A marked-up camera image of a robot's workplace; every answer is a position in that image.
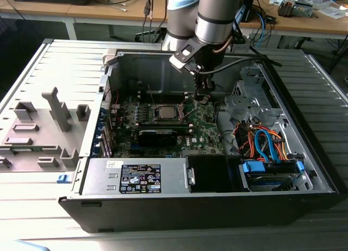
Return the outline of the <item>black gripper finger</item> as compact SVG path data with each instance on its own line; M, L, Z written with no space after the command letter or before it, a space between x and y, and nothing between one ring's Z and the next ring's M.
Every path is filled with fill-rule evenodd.
M204 81L195 81L195 100L202 101L205 96L209 95L215 90L215 82L211 78L207 78Z

